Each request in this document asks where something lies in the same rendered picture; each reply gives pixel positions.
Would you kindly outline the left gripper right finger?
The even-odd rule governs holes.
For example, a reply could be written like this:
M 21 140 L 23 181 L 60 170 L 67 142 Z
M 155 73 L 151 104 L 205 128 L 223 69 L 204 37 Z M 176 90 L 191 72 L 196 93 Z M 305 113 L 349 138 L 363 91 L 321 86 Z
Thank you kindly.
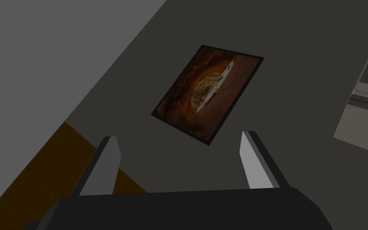
M 248 187 L 289 188 L 290 184 L 254 131 L 243 131 L 239 149 Z

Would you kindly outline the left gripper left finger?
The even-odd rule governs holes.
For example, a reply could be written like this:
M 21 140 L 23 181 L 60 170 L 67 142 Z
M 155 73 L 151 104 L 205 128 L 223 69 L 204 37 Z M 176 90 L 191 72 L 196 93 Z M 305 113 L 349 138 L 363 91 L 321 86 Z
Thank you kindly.
M 117 137 L 103 137 L 70 196 L 112 194 L 120 162 Z

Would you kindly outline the dark framed brown picture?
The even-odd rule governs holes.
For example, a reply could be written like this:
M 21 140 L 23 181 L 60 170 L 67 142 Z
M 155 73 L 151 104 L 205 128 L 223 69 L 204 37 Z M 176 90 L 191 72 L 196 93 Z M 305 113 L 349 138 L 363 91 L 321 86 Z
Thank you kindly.
M 201 45 L 152 116 L 211 145 L 264 58 Z

